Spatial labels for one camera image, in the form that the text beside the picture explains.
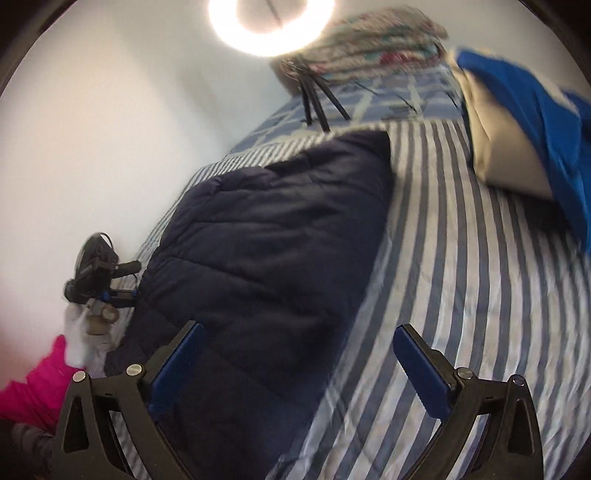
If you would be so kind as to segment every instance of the floral blanket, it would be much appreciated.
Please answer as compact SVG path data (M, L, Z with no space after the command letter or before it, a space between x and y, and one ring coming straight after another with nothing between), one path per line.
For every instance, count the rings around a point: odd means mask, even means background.
M387 8L330 23L297 60L331 82L363 80L437 65L445 52L441 38L445 28L419 9ZM296 75L285 63L282 70Z

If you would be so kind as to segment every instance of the wall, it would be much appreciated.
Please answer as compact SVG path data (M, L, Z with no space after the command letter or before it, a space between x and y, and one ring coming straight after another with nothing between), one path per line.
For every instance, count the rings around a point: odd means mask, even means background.
M79 0L0 97L0 386L61 331L84 240L139 248L199 167L288 100L225 47L205 1Z
M446 47L485 47L591 98L591 86L554 33L518 0L336 0L335 16L412 5L443 25Z

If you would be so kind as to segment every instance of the cream pillow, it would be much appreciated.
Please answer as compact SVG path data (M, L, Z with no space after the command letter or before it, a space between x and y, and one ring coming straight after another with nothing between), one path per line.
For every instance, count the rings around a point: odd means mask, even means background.
M449 52L447 61L468 111L476 176L488 185L551 199L544 167L517 121L472 72L460 70L454 58Z

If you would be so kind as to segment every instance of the silver screw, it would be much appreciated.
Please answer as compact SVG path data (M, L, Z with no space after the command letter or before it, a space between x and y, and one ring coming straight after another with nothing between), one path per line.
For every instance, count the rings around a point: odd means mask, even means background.
M129 367L127 367L126 372L130 377L135 377L136 375L139 375L142 372L142 366L140 364L130 365Z
M513 383L518 387L523 387L525 385L525 378L521 375L513 375Z
M74 375L72 375L72 380L76 383L83 381L86 378L86 373L82 370L78 370Z
M470 380L474 376L474 372L466 367L460 367L457 369L457 376L464 380Z

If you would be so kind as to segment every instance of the bright pink clothing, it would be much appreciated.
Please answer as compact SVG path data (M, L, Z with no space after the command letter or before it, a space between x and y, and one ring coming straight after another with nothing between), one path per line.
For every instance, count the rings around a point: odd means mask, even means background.
M26 383L10 382L0 391L0 419L27 423L55 434L61 405L77 368L64 363L66 338L60 335Z

